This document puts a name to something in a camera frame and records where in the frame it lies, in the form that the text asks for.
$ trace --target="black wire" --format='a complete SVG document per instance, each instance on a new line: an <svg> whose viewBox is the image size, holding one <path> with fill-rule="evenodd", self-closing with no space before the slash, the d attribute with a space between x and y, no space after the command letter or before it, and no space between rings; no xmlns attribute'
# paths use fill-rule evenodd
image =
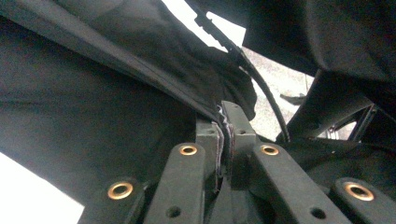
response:
<svg viewBox="0 0 396 224"><path fill-rule="evenodd" d="M264 81L260 73L245 55L244 51L237 47L233 41L231 41L216 25L214 25L212 21L207 18L206 14L200 8L198 8L191 0L186 2L195 11L195 13L197 13L197 18L195 19L195 22L199 26L202 26L208 34L212 35L215 39L217 39L219 43L228 50L230 57L234 59L242 68L244 68L247 73L260 86L260 88L266 95L270 106L274 110L276 119L281 129L283 141L290 142L288 126L286 125L282 112L280 111L279 106L276 103L274 95L271 93L270 88L268 87L267 83Z"/></svg>

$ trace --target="cable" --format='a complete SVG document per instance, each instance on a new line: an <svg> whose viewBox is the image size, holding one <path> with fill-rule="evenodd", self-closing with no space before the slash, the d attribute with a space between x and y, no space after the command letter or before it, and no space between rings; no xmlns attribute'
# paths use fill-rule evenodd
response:
<svg viewBox="0 0 396 224"><path fill-rule="evenodd" d="M274 98L274 95L271 93L270 88L267 83L264 81L259 71L254 67L254 65L250 62L248 57L245 55L244 51L242 51L239 47L235 45L233 41L231 41L215 24L212 23L210 19L207 18L206 14L198 8L195 4L190 1L186 1L192 10L197 14L197 18L195 18L195 22L204 28L204 30L212 35L215 39L219 41L219 43L228 50L230 57L235 60L238 65L244 68L247 73L257 82L260 86L264 94L266 95L268 102L272 109L274 110L276 119L279 123L281 134L284 142L290 142L290 134L288 131L288 126L283 118L282 112L279 109L278 104Z"/></svg>

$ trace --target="brass grommet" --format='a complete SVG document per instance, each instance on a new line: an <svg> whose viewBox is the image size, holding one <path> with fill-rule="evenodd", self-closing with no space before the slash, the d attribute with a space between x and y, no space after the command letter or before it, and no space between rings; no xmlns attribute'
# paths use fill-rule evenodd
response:
<svg viewBox="0 0 396 224"><path fill-rule="evenodd" d="M350 196L362 201L369 202L374 199L374 194L369 189L357 183L347 182L345 190Z"/></svg>
<svg viewBox="0 0 396 224"><path fill-rule="evenodd" d="M270 156L275 156L279 153L279 150L275 147L262 146L262 153L270 155Z"/></svg>
<svg viewBox="0 0 396 224"><path fill-rule="evenodd" d="M134 191L132 184L121 181L110 186L107 196L112 200L120 200L128 197L132 191Z"/></svg>
<svg viewBox="0 0 396 224"><path fill-rule="evenodd" d="M180 148L180 154L184 156L191 156L197 153L198 149L193 146L184 146Z"/></svg>

